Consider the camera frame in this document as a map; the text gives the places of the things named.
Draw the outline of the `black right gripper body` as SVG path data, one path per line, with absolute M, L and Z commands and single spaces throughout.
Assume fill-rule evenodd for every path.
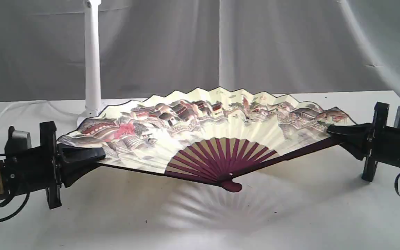
M 372 182 L 378 163 L 400 168 L 400 129 L 387 126 L 389 104 L 377 102 L 374 107 L 372 128 L 368 135 L 368 156 L 362 179 Z

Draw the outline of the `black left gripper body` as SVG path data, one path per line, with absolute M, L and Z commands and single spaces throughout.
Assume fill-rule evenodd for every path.
M 62 206 L 60 177 L 57 173 L 57 127 L 53 121 L 42 122 L 40 145 L 7 155 L 0 154 L 1 174 L 8 191 L 4 198 L 45 190 L 50 209 Z

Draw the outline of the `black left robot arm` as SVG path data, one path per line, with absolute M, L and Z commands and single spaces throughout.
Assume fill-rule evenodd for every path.
M 40 123 L 39 128 L 40 145 L 32 147 L 29 133 L 9 127 L 0 154 L 0 201 L 10 202 L 15 196 L 45 190 L 49 208 L 60 207 L 60 188 L 70 187 L 106 157 L 102 148 L 57 143 L 54 122 Z

